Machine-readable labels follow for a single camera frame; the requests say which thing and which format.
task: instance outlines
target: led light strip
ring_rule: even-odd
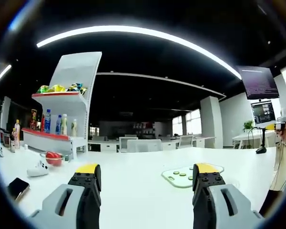
[[[11,65],[9,64],[1,73],[0,73],[0,79],[9,71],[11,68]]]
[[[154,37],[159,37],[165,40],[169,40],[181,45],[184,45],[190,49],[193,49],[213,61],[217,62],[224,68],[226,68],[228,71],[230,71],[232,74],[234,74],[238,79],[241,80],[241,76],[236,71],[234,68],[232,68],[230,65],[228,65],[226,62],[223,60],[219,59],[217,56],[213,55],[209,51],[201,48],[200,46],[193,44],[191,42],[188,42],[182,38],[175,37],[173,35],[167,34],[165,32],[160,32],[156,30],[150,30],[150,29],[145,29],[145,28],[140,28],[140,27],[134,27],[134,26],[123,26],[123,25],[104,25],[104,26],[92,26],[92,27],[87,27],[87,28],[81,28],[81,29],[76,29],[76,30],[71,30],[68,32],[63,32],[60,34],[57,34],[55,36],[52,36],[50,38],[47,38],[39,43],[37,43],[37,47],[40,48],[46,44],[49,44],[51,42],[66,38],[66,37],[71,37],[79,34],[84,34],[84,33],[91,33],[91,32],[132,32],[132,33],[139,33],[139,34],[145,34],[149,36],[154,36]]]

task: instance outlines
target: black ceiling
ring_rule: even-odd
[[[244,91],[228,70],[179,44],[140,34],[92,33],[66,38],[37,48],[36,43],[58,33],[96,25],[131,25],[163,31],[193,42],[233,68],[257,65],[286,49],[269,18],[250,0],[104,1],[42,4],[17,36],[1,49],[12,64],[0,82],[0,96],[36,106],[31,94],[49,84],[59,58],[76,52],[101,51],[98,72],[137,73],[196,84],[228,97]],[[269,66],[278,75],[286,56]],[[207,91],[190,86],[132,76],[96,78],[91,120],[165,120],[199,107]]]

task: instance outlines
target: black phone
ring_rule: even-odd
[[[14,200],[18,201],[29,188],[29,183],[16,178],[8,185],[8,192]]]

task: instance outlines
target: white bottle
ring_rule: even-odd
[[[61,135],[68,135],[67,134],[67,115],[63,114],[61,119]]]
[[[77,122],[76,119],[73,120],[71,125],[71,136],[76,137],[77,136]]]

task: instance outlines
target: computer screen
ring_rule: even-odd
[[[242,66],[239,67],[247,99],[278,98],[275,80],[269,68]]]
[[[256,127],[264,128],[275,123],[276,116],[271,101],[251,104]]]

